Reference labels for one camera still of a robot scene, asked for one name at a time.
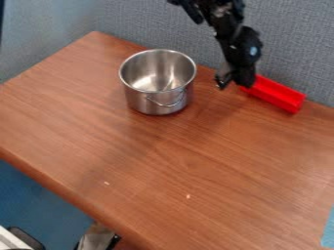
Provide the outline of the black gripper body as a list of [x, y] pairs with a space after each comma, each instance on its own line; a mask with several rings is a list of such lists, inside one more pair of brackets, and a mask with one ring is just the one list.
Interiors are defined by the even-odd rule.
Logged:
[[235, 70], [239, 67], [255, 66], [262, 56], [259, 33], [251, 27], [242, 26], [230, 36], [218, 36], [216, 40], [234, 79]]

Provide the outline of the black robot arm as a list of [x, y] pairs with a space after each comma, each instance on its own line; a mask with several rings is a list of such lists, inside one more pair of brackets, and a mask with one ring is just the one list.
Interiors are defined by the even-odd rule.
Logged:
[[224, 62], [215, 73], [219, 89], [231, 81], [250, 88], [255, 82], [255, 65], [262, 56], [259, 33], [244, 22], [244, 0], [167, 0], [180, 6], [195, 24], [203, 22], [214, 30]]

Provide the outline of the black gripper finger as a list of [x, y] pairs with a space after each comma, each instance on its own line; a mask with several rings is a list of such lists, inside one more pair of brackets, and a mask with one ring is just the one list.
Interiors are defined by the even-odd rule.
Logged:
[[235, 70], [234, 80], [239, 86], [250, 88], [255, 81], [255, 66], [239, 67]]
[[219, 90], [223, 90], [228, 86], [231, 81], [232, 81], [232, 78], [230, 75], [215, 76], [216, 87]]

